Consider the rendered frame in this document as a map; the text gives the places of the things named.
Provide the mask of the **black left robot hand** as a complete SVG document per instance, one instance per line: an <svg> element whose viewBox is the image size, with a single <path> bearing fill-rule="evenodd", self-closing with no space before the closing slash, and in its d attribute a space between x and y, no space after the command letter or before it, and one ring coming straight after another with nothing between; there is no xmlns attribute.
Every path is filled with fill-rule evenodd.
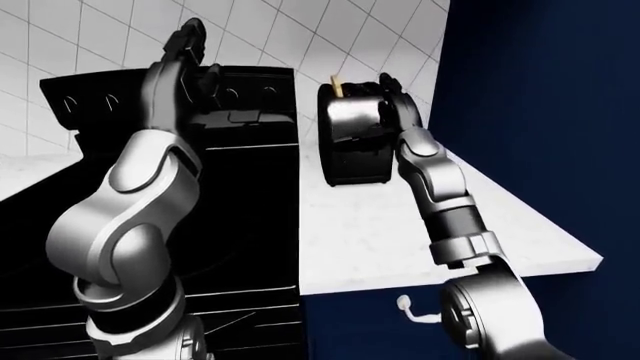
<svg viewBox="0 0 640 360"><path fill-rule="evenodd" d="M207 32L192 17L172 33L141 87L144 128L180 134L197 113L209 112L220 89L222 66L202 65Z"/></svg>

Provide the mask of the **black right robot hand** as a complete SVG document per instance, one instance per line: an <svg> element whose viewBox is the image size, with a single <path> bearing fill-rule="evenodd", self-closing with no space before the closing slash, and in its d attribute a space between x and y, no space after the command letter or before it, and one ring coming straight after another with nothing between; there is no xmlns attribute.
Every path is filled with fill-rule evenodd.
<svg viewBox="0 0 640 360"><path fill-rule="evenodd" d="M403 92L399 81L387 73L379 74L378 80L383 95L381 118L388 122L397 134L410 128L422 128L418 107L411 95Z"/></svg>

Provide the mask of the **black and silver toaster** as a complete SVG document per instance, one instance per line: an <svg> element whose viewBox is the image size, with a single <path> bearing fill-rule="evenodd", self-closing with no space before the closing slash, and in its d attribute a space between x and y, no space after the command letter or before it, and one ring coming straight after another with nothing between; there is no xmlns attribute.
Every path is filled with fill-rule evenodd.
<svg viewBox="0 0 640 360"><path fill-rule="evenodd" d="M376 82L324 83L317 93L318 144L328 185L386 183L391 179L395 128L380 110L402 86L388 74Z"/></svg>

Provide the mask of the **black kitchen stove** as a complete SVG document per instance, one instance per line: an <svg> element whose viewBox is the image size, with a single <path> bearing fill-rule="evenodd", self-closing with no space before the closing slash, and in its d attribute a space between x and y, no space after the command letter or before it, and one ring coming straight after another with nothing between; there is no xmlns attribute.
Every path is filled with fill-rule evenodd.
<svg viewBox="0 0 640 360"><path fill-rule="evenodd" d="M140 125L142 70L42 80L83 158L0 201L0 360L98 360L70 275L46 259L62 213L102 181ZM214 360L308 360L299 287L299 131L294 72L224 66L188 133L200 200L172 233L186 311Z"/></svg>

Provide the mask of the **dark blue base cabinet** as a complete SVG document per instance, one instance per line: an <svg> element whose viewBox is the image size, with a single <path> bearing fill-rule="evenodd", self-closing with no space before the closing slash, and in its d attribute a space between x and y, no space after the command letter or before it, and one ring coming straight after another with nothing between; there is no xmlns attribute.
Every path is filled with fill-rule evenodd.
<svg viewBox="0 0 640 360"><path fill-rule="evenodd" d="M549 341L577 360L640 360L640 288L599 273L527 278ZM418 314L438 310L436 286L307 296L311 360L479 360L438 324L410 322L402 294Z"/></svg>

